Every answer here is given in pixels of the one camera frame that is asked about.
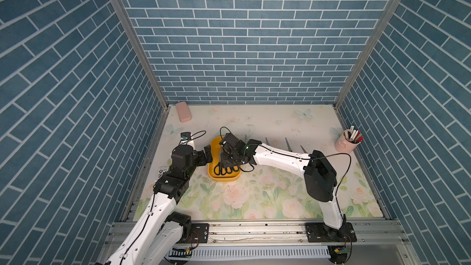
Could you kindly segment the yellow plastic storage box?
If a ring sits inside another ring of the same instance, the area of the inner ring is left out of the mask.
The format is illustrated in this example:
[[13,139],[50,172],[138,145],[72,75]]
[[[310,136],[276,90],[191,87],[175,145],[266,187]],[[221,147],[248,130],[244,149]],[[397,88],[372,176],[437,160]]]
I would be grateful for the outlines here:
[[208,164],[208,175],[216,182],[235,181],[240,177],[241,168],[240,166],[228,166],[228,156],[220,145],[221,141],[221,137],[216,137],[210,144],[213,161]]

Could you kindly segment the dark blue handled scissors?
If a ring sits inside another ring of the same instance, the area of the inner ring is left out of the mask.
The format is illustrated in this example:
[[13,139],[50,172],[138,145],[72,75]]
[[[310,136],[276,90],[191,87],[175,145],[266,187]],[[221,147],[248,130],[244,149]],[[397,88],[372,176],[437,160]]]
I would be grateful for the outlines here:
[[226,175],[225,168],[224,168],[224,166],[222,165],[221,162],[218,162],[215,165],[213,171],[214,171],[215,176],[224,176],[224,175]]

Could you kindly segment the large black scissors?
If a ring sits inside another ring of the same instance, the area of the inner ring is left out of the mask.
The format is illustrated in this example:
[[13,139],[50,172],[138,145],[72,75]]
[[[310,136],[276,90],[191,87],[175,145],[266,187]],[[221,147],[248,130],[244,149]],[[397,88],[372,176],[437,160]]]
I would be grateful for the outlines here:
[[229,163],[224,167],[226,174],[238,173],[240,172],[240,166],[234,165],[230,166]]

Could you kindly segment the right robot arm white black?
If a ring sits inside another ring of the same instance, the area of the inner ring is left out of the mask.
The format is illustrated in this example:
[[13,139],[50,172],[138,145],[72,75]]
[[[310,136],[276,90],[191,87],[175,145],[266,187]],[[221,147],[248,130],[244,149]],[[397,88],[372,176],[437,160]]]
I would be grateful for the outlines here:
[[337,172],[329,156],[314,150],[312,153],[293,153],[271,147],[254,139],[244,142],[228,133],[219,142],[222,150],[216,174],[223,175],[244,164],[264,165],[290,172],[305,181],[307,194],[319,202],[323,223],[306,223],[309,242],[356,242],[353,225],[341,212],[337,200]]

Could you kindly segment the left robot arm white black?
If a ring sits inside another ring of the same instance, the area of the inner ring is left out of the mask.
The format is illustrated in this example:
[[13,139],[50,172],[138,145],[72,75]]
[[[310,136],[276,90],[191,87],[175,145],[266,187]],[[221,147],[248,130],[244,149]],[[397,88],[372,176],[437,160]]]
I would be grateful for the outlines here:
[[191,217],[175,211],[196,168],[213,162],[211,146],[176,146],[169,169],[156,181],[147,208],[107,265],[158,265],[169,250],[191,234]]

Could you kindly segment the pink pencil case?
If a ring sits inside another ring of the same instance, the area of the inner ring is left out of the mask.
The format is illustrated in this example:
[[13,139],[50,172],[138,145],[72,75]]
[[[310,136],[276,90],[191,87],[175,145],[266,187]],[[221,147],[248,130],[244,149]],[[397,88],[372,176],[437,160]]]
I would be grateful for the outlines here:
[[191,121],[192,115],[190,112],[190,108],[186,102],[179,102],[175,105],[177,115],[181,123],[186,123]]

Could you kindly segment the pink pen holder cup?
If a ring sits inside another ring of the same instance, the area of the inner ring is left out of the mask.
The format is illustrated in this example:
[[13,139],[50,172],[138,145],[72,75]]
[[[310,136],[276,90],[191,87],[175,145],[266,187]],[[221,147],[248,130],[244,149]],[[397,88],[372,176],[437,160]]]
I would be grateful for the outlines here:
[[334,144],[334,148],[339,153],[351,153],[352,151],[354,151],[355,148],[357,148],[357,146],[361,144],[360,142],[348,141],[347,136],[349,135],[349,133],[350,130],[345,130]]

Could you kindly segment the pens in cup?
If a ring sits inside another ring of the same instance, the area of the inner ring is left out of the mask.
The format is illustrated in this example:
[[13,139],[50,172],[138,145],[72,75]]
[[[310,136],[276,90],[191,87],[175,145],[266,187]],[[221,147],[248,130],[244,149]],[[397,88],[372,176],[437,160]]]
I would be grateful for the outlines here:
[[344,132],[344,137],[346,140],[352,144],[358,144],[364,140],[364,136],[362,132],[355,128],[355,126],[351,126]]

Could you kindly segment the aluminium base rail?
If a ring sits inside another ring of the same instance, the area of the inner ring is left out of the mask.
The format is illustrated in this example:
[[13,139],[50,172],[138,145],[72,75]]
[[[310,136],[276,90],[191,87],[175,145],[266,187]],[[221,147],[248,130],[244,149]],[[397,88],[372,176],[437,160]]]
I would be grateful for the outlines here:
[[[408,237],[397,220],[351,218],[338,244],[401,245]],[[192,245],[334,245],[319,220],[238,220],[193,222]]]

